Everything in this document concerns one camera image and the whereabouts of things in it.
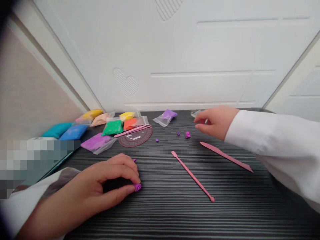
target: orange clay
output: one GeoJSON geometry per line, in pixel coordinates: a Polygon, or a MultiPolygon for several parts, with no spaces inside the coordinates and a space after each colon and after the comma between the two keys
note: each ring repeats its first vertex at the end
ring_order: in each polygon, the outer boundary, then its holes
{"type": "Polygon", "coordinates": [[[136,118],[126,120],[123,125],[123,130],[128,131],[134,128],[134,124],[137,122],[136,118]]]}

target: beige wall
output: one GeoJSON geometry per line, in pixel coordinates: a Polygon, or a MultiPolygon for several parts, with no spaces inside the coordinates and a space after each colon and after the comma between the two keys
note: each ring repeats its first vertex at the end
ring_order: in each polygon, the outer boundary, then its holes
{"type": "Polygon", "coordinates": [[[6,27],[0,52],[0,139],[39,137],[82,111],[35,56],[6,27]]]}

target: small purple clay ball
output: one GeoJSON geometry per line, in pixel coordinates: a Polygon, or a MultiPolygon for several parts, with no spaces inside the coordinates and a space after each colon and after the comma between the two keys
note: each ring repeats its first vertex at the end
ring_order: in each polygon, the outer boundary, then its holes
{"type": "Polygon", "coordinates": [[[135,192],[138,192],[141,189],[141,184],[134,184],[134,186],[136,187],[135,192]]]}

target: pink sculpting tool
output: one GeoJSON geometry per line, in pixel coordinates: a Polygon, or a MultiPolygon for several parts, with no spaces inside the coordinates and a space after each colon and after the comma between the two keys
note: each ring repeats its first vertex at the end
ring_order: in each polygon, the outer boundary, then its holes
{"type": "Polygon", "coordinates": [[[247,169],[248,171],[253,173],[251,167],[248,164],[242,163],[242,162],[238,161],[237,159],[230,157],[229,155],[222,152],[219,148],[214,147],[208,143],[204,143],[204,142],[200,142],[200,143],[203,146],[205,146],[206,148],[209,148],[210,150],[214,151],[215,153],[218,153],[219,155],[221,155],[222,157],[225,157],[226,159],[230,160],[231,162],[234,162],[235,164],[238,164],[240,167],[243,167],[244,169],[247,169]]]}
{"type": "Polygon", "coordinates": [[[184,167],[184,169],[189,173],[189,175],[193,178],[193,180],[199,185],[199,187],[206,193],[206,195],[210,198],[211,202],[214,202],[214,197],[212,197],[208,191],[204,188],[204,186],[202,186],[202,184],[199,182],[199,180],[192,174],[192,172],[187,168],[186,165],[184,165],[184,163],[178,158],[177,154],[172,151],[171,152],[172,155],[178,159],[178,161],[181,163],[181,165],[184,167]]]}
{"type": "Polygon", "coordinates": [[[132,132],[137,132],[137,131],[146,129],[148,127],[151,127],[151,125],[150,124],[146,124],[146,125],[143,125],[143,126],[139,126],[139,127],[133,128],[133,129],[131,129],[129,131],[125,131],[123,133],[119,133],[117,135],[114,135],[113,137],[121,137],[121,136],[127,135],[127,134],[132,133],[132,132]]]}

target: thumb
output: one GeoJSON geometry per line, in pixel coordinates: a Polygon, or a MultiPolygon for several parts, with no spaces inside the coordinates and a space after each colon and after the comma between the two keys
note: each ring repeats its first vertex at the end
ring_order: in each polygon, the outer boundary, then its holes
{"type": "Polygon", "coordinates": [[[129,194],[136,190],[133,185],[126,185],[118,189],[111,190],[105,194],[95,197],[97,212],[112,208],[121,203],[129,194]]]}
{"type": "Polygon", "coordinates": [[[213,125],[206,125],[206,124],[197,124],[196,129],[200,130],[200,132],[203,132],[205,134],[211,135],[210,132],[212,132],[213,125]]]}

